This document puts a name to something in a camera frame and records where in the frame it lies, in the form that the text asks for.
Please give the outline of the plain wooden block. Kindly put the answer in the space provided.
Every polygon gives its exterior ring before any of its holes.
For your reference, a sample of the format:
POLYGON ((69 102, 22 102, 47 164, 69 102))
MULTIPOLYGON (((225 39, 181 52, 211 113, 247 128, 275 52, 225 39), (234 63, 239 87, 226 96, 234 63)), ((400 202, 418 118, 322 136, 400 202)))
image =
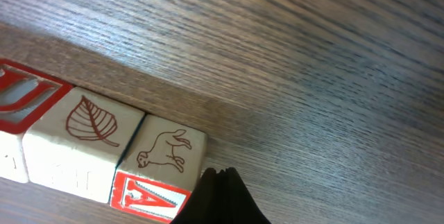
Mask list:
POLYGON ((12 60, 1 60, 1 177, 27 183, 25 132, 73 86, 12 60))

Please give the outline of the wooden block blue side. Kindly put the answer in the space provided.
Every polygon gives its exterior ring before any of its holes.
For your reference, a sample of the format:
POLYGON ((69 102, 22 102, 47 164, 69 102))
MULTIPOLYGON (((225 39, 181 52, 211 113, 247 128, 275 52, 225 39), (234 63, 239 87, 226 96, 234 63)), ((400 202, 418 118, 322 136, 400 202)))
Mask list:
POLYGON ((71 89, 23 138, 31 182, 107 203, 114 173, 144 112, 71 89))

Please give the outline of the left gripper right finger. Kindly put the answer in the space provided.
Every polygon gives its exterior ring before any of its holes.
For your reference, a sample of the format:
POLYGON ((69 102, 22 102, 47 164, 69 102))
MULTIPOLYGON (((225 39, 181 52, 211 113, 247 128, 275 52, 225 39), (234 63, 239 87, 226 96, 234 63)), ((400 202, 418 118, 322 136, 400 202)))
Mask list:
POLYGON ((271 224, 261 212, 235 168, 217 174, 216 222, 223 224, 271 224))

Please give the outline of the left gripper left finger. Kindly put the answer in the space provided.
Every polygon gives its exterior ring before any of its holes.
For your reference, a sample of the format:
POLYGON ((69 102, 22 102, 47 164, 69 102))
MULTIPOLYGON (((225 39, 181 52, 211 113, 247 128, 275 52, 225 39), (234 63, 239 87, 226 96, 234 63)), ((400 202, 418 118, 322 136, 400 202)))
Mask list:
POLYGON ((214 191, 216 188, 217 172, 208 168, 202 174, 189 200, 180 213, 171 221, 171 224, 198 224, 206 223, 211 210, 214 191))

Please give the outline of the red letter wooden block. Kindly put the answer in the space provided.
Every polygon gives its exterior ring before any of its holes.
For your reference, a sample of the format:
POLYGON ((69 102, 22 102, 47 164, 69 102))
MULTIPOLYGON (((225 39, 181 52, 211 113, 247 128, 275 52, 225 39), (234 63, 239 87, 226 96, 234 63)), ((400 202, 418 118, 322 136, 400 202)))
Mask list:
POLYGON ((110 206, 170 223, 201 175, 207 134, 147 115, 117 167, 110 206))

